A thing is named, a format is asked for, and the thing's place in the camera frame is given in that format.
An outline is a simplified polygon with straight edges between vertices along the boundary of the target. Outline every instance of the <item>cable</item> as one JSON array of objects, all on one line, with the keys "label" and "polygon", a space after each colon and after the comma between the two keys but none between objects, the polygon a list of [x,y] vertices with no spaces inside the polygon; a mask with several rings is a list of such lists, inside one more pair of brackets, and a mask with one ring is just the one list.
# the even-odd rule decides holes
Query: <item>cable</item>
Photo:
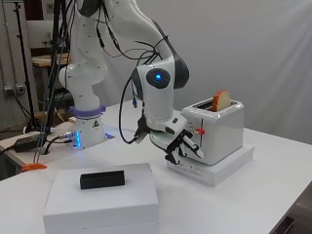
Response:
[{"label": "cable", "polygon": [[[67,16],[67,13],[68,13],[68,10],[69,10],[69,7],[71,6],[71,4],[72,4],[72,2],[73,2],[74,0],[70,0],[70,2],[68,3],[68,5],[67,5],[67,7],[66,7],[66,10],[65,10],[65,15]],[[66,22],[66,20],[63,20],[62,21],[62,23],[61,23],[61,26],[60,26],[60,29],[59,29],[59,31],[58,31],[58,36],[60,36],[61,34],[63,34],[63,30],[64,30],[64,33],[65,33],[65,30],[66,30],[66,28],[68,27],[68,25],[67,25],[67,22]],[[65,35],[63,35],[61,38],[60,38],[60,41],[58,42],[58,46],[63,42],[63,40],[65,40],[66,39],[66,36]]]},{"label": "cable", "polygon": [[[70,21],[67,23],[68,21],[68,17],[67,17],[67,14],[64,12],[64,8],[67,8],[69,9],[69,6],[70,4],[68,4],[66,6],[65,4],[65,0],[58,0],[56,1],[55,3],[55,7],[54,7],[54,28],[53,28],[53,41],[52,41],[52,60],[54,60],[54,57],[55,57],[55,54],[56,52],[59,52],[59,48],[60,48],[60,44],[62,43],[61,45],[61,48],[62,48],[62,53],[63,53],[63,48],[65,46],[69,46],[69,41],[68,41],[68,28],[69,28],[69,24],[70,24]],[[72,12],[70,14],[70,17],[72,17],[72,15],[74,14],[74,10],[76,8],[71,8],[72,9]],[[60,14],[63,14],[63,22],[62,22],[62,27],[64,28],[64,33],[62,33],[61,35],[64,35],[62,37],[62,40],[59,41],[59,38],[61,37],[61,35],[59,35],[59,16]],[[50,83],[49,83],[49,88],[50,88],[50,92],[49,92],[49,99],[52,101],[48,109],[48,125],[47,125],[47,133],[50,132],[50,128],[53,126],[53,123],[54,123],[54,118],[55,118],[55,111],[54,111],[54,108],[55,108],[55,105],[56,105],[56,100],[55,100],[55,94],[53,94],[52,92],[52,88],[55,86],[55,83],[58,79],[58,72],[59,72],[59,65],[58,65],[58,68],[55,68],[52,70],[52,79],[50,79]]]},{"label": "cable", "polygon": [[26,122],[28,123],[28,121],[29,121],[29,116],[26,115],[26,113],[25,113],[25,111],[24,111],[24,109],[23,109],[23,107],[22,107],[20,101],[19,101],[18,99],[15,99],[14,96],[11,96],[11,98],[12,98],[14,101],[17,102],[17,104],[18,104],[18,106],[19,106],[19,108],[20,108],[20,110],[21,110],[21,112],[22,112],[22,114],[23,114],[23,117],[25,118]]},{"label": "cable", "polygon": [[12,98],[18,103],[19,107],[28,114],[28,116],[30,116],[30,112],[23,107],[23,105],[21,104],[21,102],[19,101],[19,98],[13,93]]},{"label": "cable", "polygon": [[[75,15],[73,15],[74,12],[75,12],[75,6],[72,8],[72,11],[71,11],[71,14],[70,14],[70,17],[69,17],[69,21],[71,21],[71,18],[75,16]],[[64,49],[64,41],[62,42],[62,47],[61,47],[61,52],[60,52],[60,57],[59,57],[59,62],[58,62],[57,75],[59,75],[60,61],[61,61],[63,49]],[[55,66],[57,64],[57,53],[58,53],[58,51],[56,50],[54,59],[52,61],[52,70],[55,69]],[[52,79],[52,75],[53,75],[53,72],[50,73],[48,82],[50,82],[50,80]],[[55,92],[55,88],[56,88],[56,83],[51,88],[52,89],[52,96],[53,96],[53,94]],[[50,101],[49,101],[48,110],[51,108],[51,104],[52,104],[52,99],[50,99]],[[38,158],[37,158],[37,162],[39,161],[40,152],[41,152],[41,149],[42,149],[42,146],[43,146],[43,138],[44,138],[44,135],[46,134],[47,121],[48,121],[48,115],[46,116],[45,121],[42,122],[42,124],[41,124],[41,129],[40,129],[40,133],[41,133],[40,134],[40,138],[41,138],[41,140],[38,140],[37,148],[35,150],[34,157],[33,157],[33,163],[36,162],[36,156],[37,156],[38,149],[39,149],[39,146],[40,146],[40,151],[39,151],[39,155],[38,155]]]},{"label": "cable", "polygon": [[50,147],[51,147],[51,145],[52,145],[53,143],[70,143],[70,142],[72,142],[71,139],[65,140],[65,141],[63,141],[63,142],[57,142],[56,140],[58,140],[58,139],[60,139],[59,136],[53,138],[52,140],[47,141],[49,144],[48,144],[47,147],[46,147],[46,150],[45,150],[45,152],[44,152],[44,155],[47,155],[47,154],[49,153],[49,149],[50,149]]},{"label": "cable", "polygon": [[11,149],[13,149],[13,146],[10,146],[10,147],[5,148],[4,150],[0,151],[0,156],[1,156],[2,154],[4,154],[6,151],[11,150]]},{"label": "cable", "polygon": [[[144,52],[140,58],[138,59],[137,63],[136,63],[136,67],[139,65],[139,62],[140,60],[143,58],[143,56],[146,54],[147,52]],[[126,91],[127,91],[127,88],[129,86],[129,83],[132,81],[132,77],[130,77],[124,87],[124,90],[123,90],[123,93],[121,95],[121,100],[120,100],[120,105],[119,105],[119,114],[118,114],[118,127],[119,127],[119,134],[120,134],[120,137],[122,138],[122,140],[124,142],[126,142],[127,144],[132,144],[133,142],[135,142],[137,140],[137,137],[134,136],[134,138],[130,141],[126,140],[124,135],[123,135],[123,131],[122,131],[122,123],[121,123],[121,117],[122,117],[122,111],[123,111],[123,103],[124,103],[124,98],[125,98],[125,94],[126,94]]]},{"label": "cable", "polygon": [[59,136],[57,136],[57,137],[54,137],[50,142],[49,142],[49,144],[48,144],[48,146],[46,147],[46,150],[45,150],[45,152],[44,152],[44,155],[47,155],[48,154],[48,152],[49,152],[49,149],[50,149],[50,146],[56,141],[56,140],[58,140],[59,139]]},{"label": "cable", "polygon": [[[72,22],[71,22],[71,25],[70,25],[69,40],[71,40],[71,32],[72,32],[72,26],[73,26],[74,21],[75,21],[75,14],[76,14],[76,12],[74,12],[74,16],[73,16],[73,19],[72,19]],[[65,74],[64,74],[64,76],[65,76],[65,91],[63,92],[63,94],[62,94],[62,96],[61,96],[61,98],[60,98],[60,100],[58,102],[57,115],[59,115],[59,109],[60,109],[61,102],[64,99],[65,95],[68,93],[68,90],[67,90],[67,69],[68,69],[68,65],[69,65],[70,51],[71,51],[71,46],[69,47],[69,50],[68,50],[67,61],[66,61],[66,68],[65,68]]]},{"label": "cable", "polygon": [[150,46],[151,48],[153,48],[154,50],[153,51],[149,51],[151,53],[153,53],[152,56],[149,56],[149,57],[146,57],[146,58],[132,58],[132,57],[129,57],[126,55],[127,52],[130,52],[130,51],[148,51],[146,49],[129,49],[125,52],[122,52],[120,46],[119,46],[119,43],[114,35],[114,33],[112,32],[112,30],[110,29],[109,25],[108,25],[108,22],[109,22],[109,18],[108,18],[108,13],[107,13],[107,10],[106,10],[106,7],[105,7],[105,4],[102,3],[102,7],[103,7],[103,10],[104,10],[104,17],[105,17],[105,22],[106,22],[106,27],[108,29],[108,32],[109,32],[109,35],[110,35],[110,38],[112,39],[116,49],[120,52],[120,55],[117,55],[117,56],[112,56],[110,53],[108,53],[105,49],[105,45],[103,43],[103,40],[101,38],[101,34],[100,34],[100,31],[98,29],[98,25],[100,23],[100,13],[101,13],[101,7],[98,8],[98,19],[97,19],[97,38],[98,38],[98,41],[99,41],[99,45],[101,46],[101,48],[111,57],[111,58],[118,58],[118,57],[125,57],[127,59],[131,59],[131,60],[139,60],[139,59],[150,59],[155,53],[156,53],[156,50],[153,48],[153,46],[149,45],[148,43],[144,43],[144,42],[139,42],[139,41],[136,41],[137,43],[140,43],[140,44],[143,44],[143,45],[148,45]]},{"label": "cable", "polygon": [[55,108],[55,112],[56,112],[56,115],[58,116],[58,118],[61,120],[61,122],[65,123],[63,118],[60,116],[59,111],[56,108]]},{"label": "cable", "polygon": [[5,133],[20,133],[22,130],[4,130],[0,131],[0,134],[5,134]]},{"label": "cable", "polygon": [[[107,126],[107,125],[105,125],[104,126],[105,127],[105,129],[107,129],[108,131],[119,131],[119,128],[117,127],[110,127],[110,126]],[[134,130],[131,130],[131,129],[122,129],[122,131],[124,131],[124,132],[129,132],[129,133],[135,133],[136,131],[134,131]]]}]

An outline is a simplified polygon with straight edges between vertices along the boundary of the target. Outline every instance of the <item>white base platform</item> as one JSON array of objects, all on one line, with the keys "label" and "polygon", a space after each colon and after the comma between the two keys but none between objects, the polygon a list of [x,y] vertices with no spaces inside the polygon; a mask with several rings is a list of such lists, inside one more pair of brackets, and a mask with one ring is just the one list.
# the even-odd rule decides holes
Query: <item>white base platform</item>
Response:
[{"label": "white base platform", "polygon": [[254,147],[243,145],[219,163],[208,166],[189,158],[179,158],[180,164],[167,163],[167,167],[200,183],[216,187],[244,167],[254,157]]},{"label": "white base platform", "polygon": [[[80,175],[125,171],[124,186],[81,190]],[[46,234],[158,234],[159,208],[148,164],[59,171],[44,224]]]}]

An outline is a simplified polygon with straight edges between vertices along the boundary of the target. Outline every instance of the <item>white box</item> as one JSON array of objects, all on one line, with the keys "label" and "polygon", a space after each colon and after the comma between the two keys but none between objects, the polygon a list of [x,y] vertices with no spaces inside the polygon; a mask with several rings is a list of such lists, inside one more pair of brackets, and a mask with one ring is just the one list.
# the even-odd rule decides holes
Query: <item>white box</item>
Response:
[{"label": "white box", "polygon": [[[125,171],[125,186],[80,189],[80,175]],[[60,171],[44,211],[46,234],[158,234],[159,209],[148,164]]]},{"label": "white box", "polygon": [[216,187],[225,179],[243,168],[254,157],[254,147],[244,145],[214,166],[180,157],[180,164],[167,163],[167,167],[200,183]]},{"label": "white box", "polygon": [[186,130],[194,133],[203,129],[205,133],[194,134],[192,140],[201,147],[205,158],[198,158],[186,148],[187,157],[207,165],[214,165],[230,153],[243,146],[244,105],[232,100],[232,105],[218,112],[211,112],[213,100],[207,99],[185,107],[181,115],[187,119]]}]

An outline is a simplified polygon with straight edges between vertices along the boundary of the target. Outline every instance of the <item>black object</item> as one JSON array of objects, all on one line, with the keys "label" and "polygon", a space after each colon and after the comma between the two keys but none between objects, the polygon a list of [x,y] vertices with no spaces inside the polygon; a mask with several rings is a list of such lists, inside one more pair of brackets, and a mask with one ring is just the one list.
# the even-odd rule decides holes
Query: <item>black object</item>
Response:
[{"label": "black object", "polygon": [[[41,135],[36,136],[29,136],[25,138],[18,139],[16,143],[13,145],[13,149],[17,153],[25,152],[30,149],[35,149],[38,146],[38,140],[40,139]],[[47,141],[47,136],[44,135],[42,145],[44,145]]]},{"label": "black object", "polygon": [[32,97],[30,92],[30,84],[29,84],[29,77],[28,77],[28,69],[27,69],[27,63],[26,63],[26,56],[25,56],[25,48],[23,45],[23,38],[22,38],[22,31],[21,31],[21,24],[20,24],[20,4],[18,2],[15,2],[16,9],[13,10],[13,12],[17,15],[18,19],[18,27],[19,27],[19,43],[20,43],[20,50],[21,50],[21,57],[22,57],[22,65],[23,65],[23,71],[25,74],[25,86],[27,89],[27,96],[28,96],[28,104],[29,104],[29,111],[30,111],[30,122],[28,123],[26,127],[27,132],[33,132],[37,130],[37,124],[35,119],[35,114],[33,110],[33,104],[32,104]]},{"label": "black object", "polygon": [[49,153],[50,146],[51,146],[56,140],[58,140],[58,139],[59,139],[59,136],[53,138],[53,139],[49,142],[48,146],[46,147],[46,150],[45,150],[44,155],[46,155],[46,154]]},{"label": "black object", "polygon": [[166,127],[166,128],[165,128],[165,131],[166,131],[168,134],[171,134],[171,135],[174,135],[174,134],[175,134],[175,131],[172,130],[171,128],[169,128],[169,127]]},{"label": "black object", "polygon": [[83,174],[80,176],[81,190],[102,187],[114,187],[122,185],[125,185],[124,171],[97,173],[97,174]]}]

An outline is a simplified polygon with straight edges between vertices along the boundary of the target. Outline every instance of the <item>black cable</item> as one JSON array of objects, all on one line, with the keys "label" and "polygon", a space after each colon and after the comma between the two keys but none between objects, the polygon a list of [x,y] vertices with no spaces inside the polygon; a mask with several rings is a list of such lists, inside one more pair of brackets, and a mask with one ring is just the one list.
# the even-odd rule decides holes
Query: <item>black cable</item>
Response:
[{"label": "black cable", "polygon": [[167,40],[167,39],[168,39],[168,35],[164,36],[163,39],[161,39],[159,42],[156,43],[154,48],[156,48],[162,41]]},{"label": "black cable", "polygon": [[6,151],[11,150],[11,149],[13,149],[13,146],[10,146],[10,147],[5,148],[4,150],[0,151],[0,156],[1,156],[2,154],[4,154]]},{"label": "black cable", "polygon": [[59,139],[59,136],[54,137],[54,138],[49,142],[48,146],[46,147],[46,150],[45,150],[44,155],[48,154],[49,149],[50,149],[50,146],[51,146],[56,140],[58,140],[58,139]]},{"label": "black cable", "polygon": [[[75,12],[74,11],[75,10],[75,8],[72,8],[72,11],[71,11],[71,14],[70,14],[70,17],[69,17],[69,20],[71,19],[71,17],[73,16],[73,13]],[[63,51],[63,48],[64,48],[64,43],[63,43],[63,45],[62,45],[62,47],[61,47],[61,53],[62,53],[62,51]],[[52,70],[54,70],[55,69],[55,66],[57,66],[57,77],[58,77],[58,74],[59,74],[59,68],[60,68],[60,59],[61,59],[61,55],[60,55],[60,57],[59,57],[59,62],[57,63],[57,54],[58,54],[58,48],[56,49],[56,50],[53,50],[53,52],[52,52],[52,56],[53,56],[53,58],[52,58],[52,61],[51,61],[51,67],[52,67]],[[49,81],[51,81],[51,79],[53,79],[53,76],[54,76],[55,74],[52,72],[51,74],[50,74],[50,76],[49,76]],[[52,96],[54,95],[54,92],[55,92],[55,87],[56,87],[56,83],[54,83],[54,85],[53,86],[51,86],[51,90],[52,90]],[[52,99],[50,99],[49,100],[49,104],[48,104],[48,111],[51,109],[51,107],[52,107]],[[33,163],[35,163],[36,162],[36,155],[37,155],[37,152],[38,152],[38,149],[40,148],[40,150],[41,150],[41,148],[42,148],[42,146],[43,146],[43,138],[44,138],[44,135],[46,134],[46,132],[48,132],[49,130],[50,130],[50,127],[49,127],[49,129],[48,129],[48,131],[47,131],[47,129],[46,129],[46,127],[47,127],[47,123],[48,123],[48,125],[49,125],[49,117],[46,117],[45,118],[45,120],[42,122],[42,124],[41,124],[41,127],[40,127],[40,135],[41,135],[41,138],[38,140],[38,144],[37,144],[37,148],[36,148],[36,151],[35,151],[35,153],[34,153],[34,157],[33,157]]]},{"label": "black cable", "polygon": [[[146,54],[147,52],[144,52],[140,58],[138,59],[137,63],[136,63],[136,67],[139,65],[139,62],[142,60],[142,57]],[[135,142],[137,140],[137,137],[134,136],[134,138],[130,141],[126,140],[124,135],[123,135],[123,131],[122,131],[122,123],[121,123],[121,117],[122,117],[122,111],[123,111],[123,103],[124,103],[124,99],[125,99],[125,94],[127,91],[127,88],[129,86],[129,83],[132,81],[132,77],[130,77],[124,87],[123,93],[121,95],[121,100],[120,100],[120,105],[119,105],[119,114],[118,114],[118,127],[119,127],[119,134],[120,137],[122,138],[122,140],[124,142],[126,142],[127,144],[132,144],[133,142]]]},{"label": "black cable", "polygon": [[[72,22],[71,22],[71,25],[70,25],[70,29],[69,29],[69,40],[71,40],[71,31],[72,31],[72,26],[73,26],[74,21],[75,21],[75,16],[76,16],[76,11],[74,11],[73,19],[72,19]],[[71,46],[69,47],[69,50],[68,50],[67,61],[66,61],[66,68],[65,68],[65,74],[64,74],[64,76],[65,76],[65,91],[63,92],[63,94],[62,94],[62,96],[61,96],[61,98],[60,98],[60,100],[58,102],[56,115],[59,113],[59,109],[60,109],[60,105],[61,105],[62,100],[64,99],[65,95],[68,93],[68,90],[67,90],[67,69],[68,69],[68,65],[69,65],[70,51],[71,51]]]},{"label": "black cable", "polygon": [[70,142],[72,142],[71,139],[65,140],[65,141],[63,141],[63,142],[56,142],[57,139],[59,139],[59,136],[53,138],[51,141],[47,141],[49,144],[48,144],[47,147],[46,147],[46,150],[45,150],[45,152],[44,152],[44,155],[47,155],[47,154],[49,153],[49,149],[50,149],[50,147],[51,147],[51,145],[52,145],[53,143],[70,143]]},{"label": "black cable", "polygon": [[151,61],[149,61],[148,63],[152,63],[157,57],[159,57],[160,59],[162,59],[160,55],[156,55],[156,56],[154,56],[154,58],[153,58]]},{"label": "black cable", "polygon": [[[31,126],[31,122],[30,122],[30,112],[25,108],[23,107],[23,105],[21,104],[21,102],[19,101],[19,98],[13,94],[11,96],[11,98],[17,102],[17,104],[19,105],[19,108],[27,122],[27,127]],[[35,126],[33,126],[35,128],[36,131],[40,131],[40,121],[38,119],[35,118]]]},{"label": "black cable", "polygon": [[[64,30],[66,30],[66,28],[68,27],[67,20],[66,20],[66,15],[67,15],[66,9],[67,9],[68,6],[66,6],[66,1],[61,1],[60,2],[61,17],[63,18],[61,26],[64,28]],[[68,37],[65,37],[64,40],[66,40],[66,45],[68,46],[69,45]]]},{"label": "black cable", "polygon": [[96,19],[96,21],[100,22],[100,23],[108,24],[108,22],[106,22],[106,21],[102,21],[102,20],[98,20],[98,19]]},{"label": "black cable", "polygon": [[126,142],[127,144],[132,144],[133,142],[135,142],[137,140],[136,137],[134,137],[132,140],[128,141],[125,139],[124,135],[123,135],[123,131],[122,131],[122,127],[121,127],[121,115],[122,115],[122,110],[123,110],[123,102],[124,102],[124,98],[125,98],[125,93],[127,91],[127,87],[129,85],[129,83],[131,82],[132,80],[132,77],[130,77],[124,87],[124,90],[123,90],[123,94],[121,95],[121,100],[120,100],[120,105],[119,105],[119,115],[118,115],[118,125],[119,125],[119,134],[120,134],[120,137],[122,138],[122,140],[124,142]]},{"label": "black cable", "polygon": [[151,63],[153,60],[155,60],[158,57],[158,55],[151,56],[144,64]]},{"label": "black cable", "polygon": [[29,105],[29,111],[30,111],[30,120],[29,124],[27,126],[27,129],[32,131],[36,130],[36,121],[35,121],[35,115],[34,115],[34,108],[32,103],[32,96],[30,92],[30,83],[29,83],[29,74],[28,74],[28,68],[27,68],[27,60],[25,55],[25,48],[24,48],[24,41],[22,36],[22,30],[21,30],[21,22],[20,22],[20,3],[15,2],[16,8],[14,9],[14,13],[17,15],[17,21],[18,21],[18,29],[19,29],[19,45],[20,45],[20,51],[21,51],[21,57],[22,57],[22,64],[23,64],[23,71],[24,71],[24,78],[25,78],[25,86],[26,86],[26,94],[28,98],[28,105]]},{"label": "black cable", "polygon": [[[72,7],[72,10],[71,10],[71,13],[70,13],[70,17],[69,17],[69,23],[70,23],[70,20],[71,20],[71,17],[75,17],[75,7]],[[55,18],[54,18],[54,21],[55,21],[55,24],[54,24],[54,33],[56,32],[58,35],[54,35],[54,43],[53,43],[53,52],[52,52],[52,55],[53,55],[53,59],[52,59],[52,62],[55,62],[55,58],[58,56],[58,49],[59,49],[59,44],[58,44],[58,38],[59,38],[59,30],[56,29],[56,26],[58,25],[56,23],[56,20],[59,18],[59,9],[56,10],[55,9]],[[68,32],[69,32],[69,27],[67,27],[65,29],[65,36],[64,36],[64,39],[66,37],[68,37]],[[61,50],[61,54],[62,54],[62,51],[63,51],[63,48],[64,48],[64,43],[65,41],[62,40],[62,50]],[[51,79],[49,81],[49,86],[50,86],[50,94],[49,94],[49,107],[47,109],[47,112],[48,112],[48,122],[47,124],[45,124],[45,127],[44,127],[44,132],[47,132],[49,133],[50,130],[51,130],[51,127],[53,126],[53,122],[54,122],[54,118],[55,118],[55,109],[56,109],[56,104],[55,104],[55,85],[56,85],[56,80],[59,78],[59,69],[60,69],[60,63],[58,63],[58,66],[55,67],[54,69],[51,69]]]},{"label": "black cable", "polygon": [[4,130],[4,131],[0,131],[0,134],[5,134],[5,133],[20,133],[23,130]]},{"label": "black cable", "polygon": [[[70,0],[70,2],[68,3],[68,5],[66,6],[66,9],[65,9],[65,16],[63,16],[64,19],[66,19],[66,16],[67,16],[67,13],[68,13],[68,10],[69,10],[69,7],[71,6],[72,2],[74,0]],[[68,37],[65,36],[65,32],[66,32],[66,29],[67,29],[68,25],[67,25],[67,21],[66,20],[63,20],[62,23],[61,23],[61,26],[60,26],[60,29],[58,31],[58,37],[60,38],[60,41],[58,42],[58,46],[65,40],[67,39]]]},{"label": "black cable", "polygon": [[[108,18],[108,13],[107,13],[107,10],[106,10],[106,6],[105,6],[105,4],[104,4],[103,2],[102,2],[101,4],[102,4],[103,10],[104,10],[105,21],[106,21],[106,22],[109,22],[109,18]],[[107,27],[107,29],[108,29],[110,38],[112,39],[113,44],[114,44],[114,46],[116,47],[116,49],[120,52],[120,55],[118,55],[118,56],[112,56],[110,53],[108,53],[108,52],[106,51],[106,49],[105,49],[105,45],[104,45],[104,43],[103,43],[103,40],[102,40],[102,38],[101,38],[99,29],[98,29],[98,25],[99,25],[99,23],[100,23],[100,13],[101,13],[101,7],[98,8],[97,38],[98,38],[98,40],[99,40],[99,44],[100,44],[100,46],[102,47],[102,49],[103,49],[111,58],[118,58],[118,57],[121,57],[121,56],[123,56],[123,57],[125,57],[125,58],[127,58],[127,59],[130,59],[130,60],[150,59],[150,58],[151,58],[151,56],[146,57],[146,58],[132,58],[132,57],[127,56],[126,53],[129,52],[129,51],[134,51],[134,50],[145,50],[145,49],[129,49],[128,51],[123,52],[123,51],[121,50],[120,46],[119,46],[119,43],[118,43],[118,41],[117,41],[117,39],[116,39],[114,33],[113,33],[112,30],[110,29],[108,23],[106,23],[106,27]],[[148,45],[148,46],[152,47],[152,46],[149,45],[148,43],[138,42],[138,41],[136,41],[136,42],[137,42],[137,43],[140,43],[140,44],[143,44],[143,45]]]}]

